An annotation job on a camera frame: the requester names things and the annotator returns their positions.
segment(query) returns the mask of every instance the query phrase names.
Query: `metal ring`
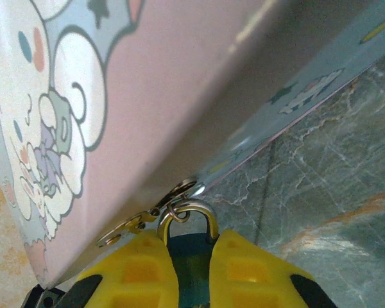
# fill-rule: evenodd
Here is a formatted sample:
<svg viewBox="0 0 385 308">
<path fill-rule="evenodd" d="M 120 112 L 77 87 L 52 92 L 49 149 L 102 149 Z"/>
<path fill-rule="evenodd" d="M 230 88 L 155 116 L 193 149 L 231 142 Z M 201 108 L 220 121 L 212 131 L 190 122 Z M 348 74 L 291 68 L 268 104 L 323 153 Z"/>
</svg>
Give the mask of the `metal ring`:
<svg viewBox="0 0 385 308">
<path fill-rule="evenodd" d="M 215 243 L 218 239 L 218 224 L 214 211 L 211 209 L 211 206 L 202 200 L 198 199 L 188 199 L 181 200 L 172 207 L 173 211 L 176 214 L 179 213 L 189 213 L 192 211 L 199 212 L 205 216 L 207 220 L 207 242 Z M 167 246 L 169 239 L 169 226 L 174 220 L 173 215 L 171 215 L 169 209 L 166 209 L 158 223 L 157 234 L 158 237 L 164 242 Z"/>
<path fill-rule="evenodd" d="M 185 212 L 185 216 L 181 218 L 177 215 L 177 213 L 174 211 L 173 206 L 170 203 L 167 203 L 167 209 L 169 211 L 169 214 L 173 217 L 173 219 L 177 223 L 185 223 L 190 218 L 190 212 Z"/>
</svg>

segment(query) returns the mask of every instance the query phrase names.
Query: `marble floor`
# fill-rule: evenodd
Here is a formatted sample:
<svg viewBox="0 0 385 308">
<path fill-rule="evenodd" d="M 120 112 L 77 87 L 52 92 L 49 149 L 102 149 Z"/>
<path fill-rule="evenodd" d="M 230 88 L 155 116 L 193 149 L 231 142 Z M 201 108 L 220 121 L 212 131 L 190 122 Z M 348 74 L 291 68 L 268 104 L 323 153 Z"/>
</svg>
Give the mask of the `marble floor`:
<svg viewBox="0 0 385 308">
<path fill-rule="evenodd" d="M 203 198 L 221 229 L 309 271 L 338 307 L 385 308 L 385 58 Z"/>
</svg>

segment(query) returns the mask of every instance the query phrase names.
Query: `pink surface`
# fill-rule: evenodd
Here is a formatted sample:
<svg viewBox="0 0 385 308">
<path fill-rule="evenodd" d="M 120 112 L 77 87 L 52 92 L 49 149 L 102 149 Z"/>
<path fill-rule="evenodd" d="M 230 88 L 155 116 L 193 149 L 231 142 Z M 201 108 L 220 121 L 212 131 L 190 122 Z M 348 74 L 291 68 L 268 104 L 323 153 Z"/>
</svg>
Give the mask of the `pink surface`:
<svg viewBox="0 0 385 308">
<path fill-rule="evenodd" d="M 137 31 L 118 42 L 109 59 L 107 123 L 98 148 L 87 153 L 84 193 L 56 238 L 46 240 L 49 282 L 188 130 L 206 103 L 198 101 L 201 92 L 231 57 L 228 48 L 258 7 L 259 1 L 221 0 L 145 5 Z M 135 198 L 127 216 L 147 209 L 143 197 L 154 193 Z"/>
</svg>

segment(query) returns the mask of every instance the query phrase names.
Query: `cartoon illustration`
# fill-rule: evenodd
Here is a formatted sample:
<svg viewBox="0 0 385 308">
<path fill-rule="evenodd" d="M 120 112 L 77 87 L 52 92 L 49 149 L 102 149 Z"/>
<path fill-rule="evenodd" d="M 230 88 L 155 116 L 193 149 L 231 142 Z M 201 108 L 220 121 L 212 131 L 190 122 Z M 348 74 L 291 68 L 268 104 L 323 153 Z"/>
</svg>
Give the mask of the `cartoon illustration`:
<svg viewBox="0 0 385 308">
<path fill-rule="evenodd" d="M 15 207 L 16 201 L 15 201 L 13 186 L 11 185 L 11 183 L 9 182 L 7 177 L 4 178 L 4 181 L 1 184 L 1 187 L 3 188 L 4 194 L 6 195 L 7 200 L 10 203 L 10 205 L 12 207 Z"/>
<path fill-rule="evenodd" d="M 368 32 L 367 35 L 359 42 L 360 44 L 364 44 L 367 41 L 376 37 L 379 33 L 385 30 L 385 21 L 382 21 L 378 26 L 376 26 L 373 30 Z"/>
<path fill-rule="evenodd" d="M 70 0 L 32 0 L 32 2 L 37 7 L 37 11 L 40 13 L 41 17 L 46 20 L 62 11 L 69 4 Z"/>
<path fill-rule="evenodd" d="M 232 160 L 230 160 L 230 159 L 224 160 L 224 161 L 220 162 L 219 164 L 216 164 L 214 167 L 210 168 L 208 170 L 208 174 L 211 175 L 215 172 L 218 172 L 219 170 L 223 169 L 224 167 L 228 166 L 231 163 L 232 163 Z"/>
<path fill-rule="evenodd" d="M 275 102 L 278 101 L 282 96 L 289 94 L 297 83 L 298 82 L 294 82 L 288 87 L 281 88 L 268 102 L 271 103 L 271 105 L 274 105 Z"/>
<path fill-rule="evenodd" d="M 108 18 L 110 16 L 110 12 L 107 8 L 107 0 L 90 0 L 87 3 L 87 8 L 94 13 L 96 27 L 97 29 L 100 29 L 101 19 L 103 17 Z"/>
<path fill-rule="evenodd" d="M 67 2 L 0 1 L 0 125 L 13 192 L 26 220 L 36 207 L 49 239 L 81 194 L 86 151 L 105 120 L 103 70 L 87 38 L 63 34 L 50 68 L 40 17 L 54 16 Z"/>
<path fill-rule="evenodd" d="M 42 240 L 32 242 L 32 244 L 24 244 L 28 259 L 31 261 L 36 279 L 43 284 L 46 280 L 47 265 L 46 265 L 46 244 Z"/>
<path fill-rule="evenodd" d="M 290 101 L 287 106 L 281 109 L 280 114 L 290 114 L 292 111 L 295 111 L 305 104 L 308 104 L 312 99 L 316 98 L 322 92 L 327 90 L 327 88 L 343 72 L 343 70 L 344 69 L 338 69 L 333 73 L 321 76 L 308 83 L 308 85 L 301 91 L 301 93 L 299 93 L 292 101 Z"/>
</svg>

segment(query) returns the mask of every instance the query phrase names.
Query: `yellow plastic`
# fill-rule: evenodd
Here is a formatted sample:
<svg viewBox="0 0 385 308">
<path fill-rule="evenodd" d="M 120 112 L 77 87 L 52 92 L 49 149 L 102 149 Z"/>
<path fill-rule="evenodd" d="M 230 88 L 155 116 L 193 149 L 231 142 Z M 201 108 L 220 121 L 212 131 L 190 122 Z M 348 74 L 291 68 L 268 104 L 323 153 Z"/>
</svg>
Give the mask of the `yellow plastic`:
<svg viewBox="0 0 385 308">
<path fill-rule="evenodd" d="M 226 230 L 210 261 L 211 308 L 308 308 L 292 285 L 291 274 L 312 279 L 302 269 Z"/>
<path fill-rule="evenodd" d="M 85 308 L 177 308 L 178 281 L 164 243 L 153 230 L 83 272 L 103 280 Z"/>
</svg>

